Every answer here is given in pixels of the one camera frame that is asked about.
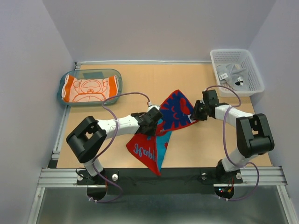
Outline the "orange and white towel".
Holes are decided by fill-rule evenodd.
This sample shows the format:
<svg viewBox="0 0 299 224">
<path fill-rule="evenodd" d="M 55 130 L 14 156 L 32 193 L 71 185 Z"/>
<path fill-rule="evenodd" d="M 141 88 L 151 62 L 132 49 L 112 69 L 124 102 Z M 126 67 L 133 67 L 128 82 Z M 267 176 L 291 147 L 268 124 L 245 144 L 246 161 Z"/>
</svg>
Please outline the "orange and white towel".
<svg viewBox="0 0 299 224">
<path fill-rule="evenodd" d="M 61 90 L 61 98 L 66 103 L 100 102 L 118 93 L 118 78 L 76 79 L 66 75 Z"/>
</svg>

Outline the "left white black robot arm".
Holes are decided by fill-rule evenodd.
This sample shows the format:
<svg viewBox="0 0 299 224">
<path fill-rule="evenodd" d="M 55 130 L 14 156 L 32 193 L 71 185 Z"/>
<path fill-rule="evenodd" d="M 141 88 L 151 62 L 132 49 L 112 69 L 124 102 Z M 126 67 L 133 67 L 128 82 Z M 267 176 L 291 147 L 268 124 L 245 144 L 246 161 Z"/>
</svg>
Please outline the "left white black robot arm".
<svg viewBox="0 0 299 224">
<path fill-rule="evenodd" d="M 105 181 L 103 167 L 96 158 L 106 139 L 134 134 L 137 137 L 154 137 L 162 113 L 158 106 L 150 106 L 147 112 L 132 113 L 121 119 L 96 120 L 88 116 L 67 136 L 66 142 L 85 172 L 77 173 L 80 185 L 98 185 Z"/>
</svg>

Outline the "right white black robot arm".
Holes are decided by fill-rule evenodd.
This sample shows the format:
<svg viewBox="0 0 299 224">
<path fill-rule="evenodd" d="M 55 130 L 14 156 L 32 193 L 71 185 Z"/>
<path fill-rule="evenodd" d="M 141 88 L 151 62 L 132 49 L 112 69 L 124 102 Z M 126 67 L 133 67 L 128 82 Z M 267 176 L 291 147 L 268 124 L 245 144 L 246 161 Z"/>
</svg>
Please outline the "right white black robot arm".
<svg viewBox="0 0 299 224">
<path fill-rule="evenodd" d="M 240 111 L 226 103 L 213 100 L 210 105 L 197 100 L 191 119 L 205 121 L 209 117 L 222 120 L 222 141 L 225 158 L 215 168 L 215 178 L 226 182 L 235 171 L 247 165 L 253 158 L 274 149 L 275 143 L 265 114 Z M 226 145 L 226 124 L 236 128 L 236 149 L 228 153 Z"/>
</svg>

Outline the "red and blue cloth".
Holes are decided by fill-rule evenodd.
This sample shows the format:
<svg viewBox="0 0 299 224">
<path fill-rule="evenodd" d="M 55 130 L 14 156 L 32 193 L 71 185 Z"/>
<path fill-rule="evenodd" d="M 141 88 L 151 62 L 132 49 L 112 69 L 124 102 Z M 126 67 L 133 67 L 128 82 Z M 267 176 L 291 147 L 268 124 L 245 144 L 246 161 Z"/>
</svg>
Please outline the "red and blue cloth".
<svg viewBox="0 0 299 224">
<path fill-rule="evenodd" d="M 136 134 L 126 144 L 127 150 L 154 174 L 160 176 L 172 132 L 197 123 L 191 119 L 193 110 L 188 98 L 180 90 L 175 90 L 160 105 L 163 117 L 157 123 L 155 136 Z"/>
</svg>

